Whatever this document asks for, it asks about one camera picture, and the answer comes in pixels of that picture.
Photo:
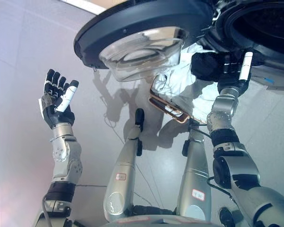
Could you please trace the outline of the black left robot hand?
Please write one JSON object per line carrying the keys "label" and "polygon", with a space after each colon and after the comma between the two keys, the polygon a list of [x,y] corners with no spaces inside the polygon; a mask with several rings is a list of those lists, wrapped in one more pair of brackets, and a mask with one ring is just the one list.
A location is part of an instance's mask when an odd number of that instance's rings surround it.
{"label": "black left robot hand", "polygon": [[44,92],[38,100],[42,118],[53,129],[60,123],[74,124],[75,115],[71,111],[70,102],[77,91],[79,82],[66,82],[66,77],[53,69],[49,69],[45,81]]}

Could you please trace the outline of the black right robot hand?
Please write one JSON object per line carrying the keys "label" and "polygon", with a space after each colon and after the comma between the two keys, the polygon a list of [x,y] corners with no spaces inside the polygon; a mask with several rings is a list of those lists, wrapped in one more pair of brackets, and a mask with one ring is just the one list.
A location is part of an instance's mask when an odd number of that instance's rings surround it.
{"label": "black right robot hand", "polygon": [[242,95],[248,89],[253,56],[251,50],[218,54],[219,92],[225,88],[234,88],[238,90],[239,95]]}

